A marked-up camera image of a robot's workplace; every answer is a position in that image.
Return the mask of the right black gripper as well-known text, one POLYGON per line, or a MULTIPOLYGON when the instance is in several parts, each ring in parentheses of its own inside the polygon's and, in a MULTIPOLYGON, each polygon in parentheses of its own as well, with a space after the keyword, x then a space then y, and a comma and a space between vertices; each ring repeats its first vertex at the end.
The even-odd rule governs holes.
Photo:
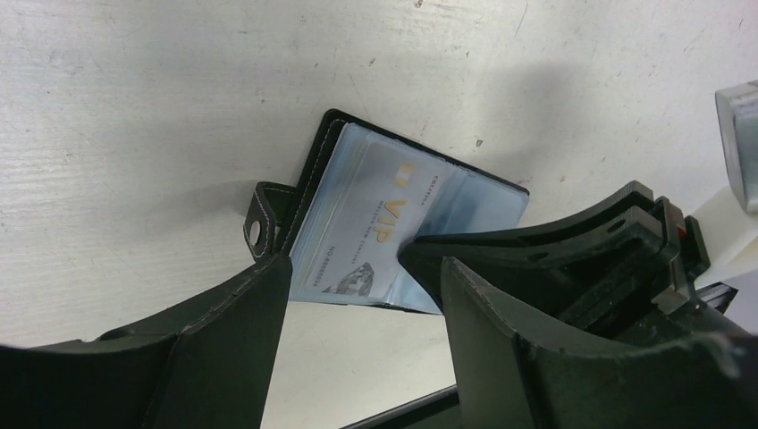
POLYGON ((438 307, 445 257, 610 341, 652 347, 695 332, 740 330, 724 315, 733 292, 716 281, 695 284, 712 264, 695 217, 638 181, 550 223, 414 239, 400 264, 438 307))

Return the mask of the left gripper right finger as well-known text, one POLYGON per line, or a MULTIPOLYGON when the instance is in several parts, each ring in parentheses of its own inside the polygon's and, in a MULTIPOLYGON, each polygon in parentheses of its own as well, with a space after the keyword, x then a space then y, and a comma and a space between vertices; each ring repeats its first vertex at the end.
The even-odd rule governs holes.
POLYGON ((638 348, 581 331, 442 261, 466 428, 754 428, 757 339, 704 332, 638 348))

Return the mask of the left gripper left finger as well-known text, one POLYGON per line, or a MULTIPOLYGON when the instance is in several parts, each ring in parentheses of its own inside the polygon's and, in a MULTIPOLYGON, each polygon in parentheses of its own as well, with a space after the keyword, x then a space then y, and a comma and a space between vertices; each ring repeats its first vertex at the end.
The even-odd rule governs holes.
POLYGON ((3 346, 2 427, 259 427, 291 272, 265 257, 93 341, 3 346))

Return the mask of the black leather card holder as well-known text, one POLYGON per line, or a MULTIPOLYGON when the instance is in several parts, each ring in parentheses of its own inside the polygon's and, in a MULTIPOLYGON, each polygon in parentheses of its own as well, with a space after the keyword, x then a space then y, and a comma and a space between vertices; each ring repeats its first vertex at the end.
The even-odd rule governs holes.
POLYGON ((243 226, 255 259, 283 253, 293 301, 438 312, 400 265, 422 235, 508 230, 527 189, 337 109, 295 186, 256 185, 243 226))

